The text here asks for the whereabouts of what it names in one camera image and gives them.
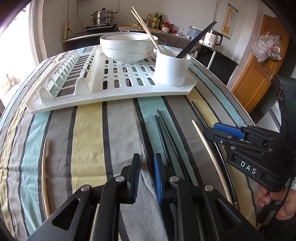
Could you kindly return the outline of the person right hand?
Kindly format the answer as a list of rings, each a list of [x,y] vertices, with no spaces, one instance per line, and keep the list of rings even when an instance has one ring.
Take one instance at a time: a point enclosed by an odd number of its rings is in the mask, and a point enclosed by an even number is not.
[[[269,192],[267,189],[258,185],[257,192],[257,204],[260,208],[263,208],[269,205],[272,201],[275,201],[276,204],[280,204],[287,192],[287,187],[284,187],[280,192]],[[280,208],[275,218],[277,220],[289,220],[295,215],[295,190],[290,190],[289,194],[283,203],[283,206]]]

